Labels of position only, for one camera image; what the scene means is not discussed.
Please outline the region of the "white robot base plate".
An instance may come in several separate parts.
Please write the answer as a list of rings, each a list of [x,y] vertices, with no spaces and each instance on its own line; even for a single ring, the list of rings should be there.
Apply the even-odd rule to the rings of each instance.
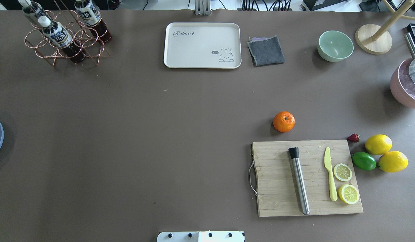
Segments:
[[[161,232],[157,242],[245,242],[243,231]]]

